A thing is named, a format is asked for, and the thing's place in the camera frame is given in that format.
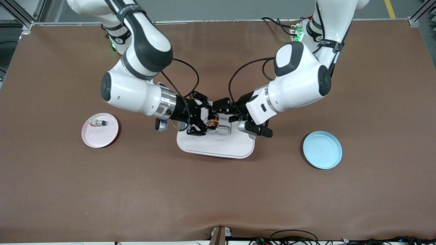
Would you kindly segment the white lidded lunch box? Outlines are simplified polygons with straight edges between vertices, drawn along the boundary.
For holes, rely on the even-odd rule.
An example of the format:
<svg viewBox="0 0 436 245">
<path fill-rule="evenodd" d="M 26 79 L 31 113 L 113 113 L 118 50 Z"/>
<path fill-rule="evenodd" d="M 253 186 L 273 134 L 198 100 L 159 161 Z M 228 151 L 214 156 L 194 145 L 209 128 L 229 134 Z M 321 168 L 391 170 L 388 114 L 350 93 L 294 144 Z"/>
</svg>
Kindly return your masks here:
<svg viewBox="0 0 436 245">
<path fill-rule="evenodd" d="M 178 132 L 176 142 L 185 152 L 214 157 L 243 159 L 255 149 L 255 137 L 238 130 L 238 122 L 229 122 L 230 115 L 218 114 L 215 130 L 207 130 L 206 135 L 188 135 Z"/>
</svg>

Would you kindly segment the light blue round plate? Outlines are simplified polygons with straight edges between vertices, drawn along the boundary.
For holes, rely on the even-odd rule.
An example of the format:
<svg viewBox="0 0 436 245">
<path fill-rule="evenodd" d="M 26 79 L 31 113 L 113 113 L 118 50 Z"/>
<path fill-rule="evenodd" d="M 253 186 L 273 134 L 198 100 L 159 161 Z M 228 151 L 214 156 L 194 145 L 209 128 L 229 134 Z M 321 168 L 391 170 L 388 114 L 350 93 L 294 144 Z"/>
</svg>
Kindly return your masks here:
<svg viewBox="0 0 436 245">
<path fill-rule="evenodd" d="M 332 169 L 340 163 L 343 149 L 339 140 L 329 132 L 314 131 L 303 140 L 305 159 L 317 169 Z"/>
</svg>

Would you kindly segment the pink round plate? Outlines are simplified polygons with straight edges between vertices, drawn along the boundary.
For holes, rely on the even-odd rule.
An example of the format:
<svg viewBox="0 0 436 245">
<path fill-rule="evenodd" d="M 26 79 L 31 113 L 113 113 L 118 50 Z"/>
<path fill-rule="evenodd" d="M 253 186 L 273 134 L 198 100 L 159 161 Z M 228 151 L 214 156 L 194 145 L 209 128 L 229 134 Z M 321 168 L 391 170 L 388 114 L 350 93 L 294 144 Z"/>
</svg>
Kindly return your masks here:
<svg viewBox="0 0 436 245">
<path fill-rule="evenodd" d="M 105 127 L 92 127 L 87 121 L 91 118 L 107 121 Z M 83 142 L 92 148 L 103 148 L 109 146 L 119 133 L 119 123 L 115 116 L 109 113 L 98 113 L 91 116 L 81 129 Z"/>
</svg>

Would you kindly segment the silver table edge rail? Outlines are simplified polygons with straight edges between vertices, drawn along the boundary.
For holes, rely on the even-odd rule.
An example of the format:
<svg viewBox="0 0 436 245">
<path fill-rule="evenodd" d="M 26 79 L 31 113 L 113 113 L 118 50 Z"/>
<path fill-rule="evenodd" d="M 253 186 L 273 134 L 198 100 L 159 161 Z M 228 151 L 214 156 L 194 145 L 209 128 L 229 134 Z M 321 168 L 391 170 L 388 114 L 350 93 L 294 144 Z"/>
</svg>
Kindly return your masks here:
<svg viewBox="0 0 436 245">
<path fill-rule="evenodd" d="M 355 18 L 354 21 L 394 21 L 407 20 L 407 18 Z M 263 22 L 261 19 L 235 19 L 235 20 L 184 20 L 184 21 L 152 21 L 155 25 L 178 25 L 185 23 L 207 23 L 207 22 Z M 99 26 L 100 22 L 37 22 L 33 26 Z"/>
</svg>

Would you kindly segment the brown table edge bracket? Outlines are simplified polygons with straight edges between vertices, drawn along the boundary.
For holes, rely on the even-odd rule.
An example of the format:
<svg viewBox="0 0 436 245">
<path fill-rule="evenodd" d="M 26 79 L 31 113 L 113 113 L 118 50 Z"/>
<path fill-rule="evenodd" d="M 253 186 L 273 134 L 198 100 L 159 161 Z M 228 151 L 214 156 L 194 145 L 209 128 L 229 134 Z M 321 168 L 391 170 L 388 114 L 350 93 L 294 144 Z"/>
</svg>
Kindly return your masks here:
<svg viewBox="0 0 436 245">
<path fill-rule="evenodd" d="M 227 238 L 232 237 L 232 230 L 229 227 L 218 226 L 212 229 L 211 236 L 208 245 L 229 245 Z"/>
</svg>

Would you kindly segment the aluminium frame post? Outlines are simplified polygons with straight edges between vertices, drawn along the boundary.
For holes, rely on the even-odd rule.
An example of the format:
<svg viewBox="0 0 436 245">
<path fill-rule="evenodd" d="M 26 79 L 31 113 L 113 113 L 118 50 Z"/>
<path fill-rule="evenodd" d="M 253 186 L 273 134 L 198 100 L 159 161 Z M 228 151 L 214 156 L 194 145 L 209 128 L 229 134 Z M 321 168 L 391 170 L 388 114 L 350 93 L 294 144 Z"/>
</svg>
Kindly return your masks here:
<svg viewBox="0 0 436 245">
<path fill-rule="evenodd" d="M 432 7 L 434 7 L 436 4 L 436 0 L 423 0 L 422 5 L 419 7 L 419 9 L 412 15 L 408 16 L 408 24 L 412 28 L 419 27 L 419 19 L 427 13 Z"/>
<path fill-rule="evenodd" d="M 0 0 L 0 25 L 22 25 L 25 29 L 38 23 L 47 0 Z"/>
</svg>

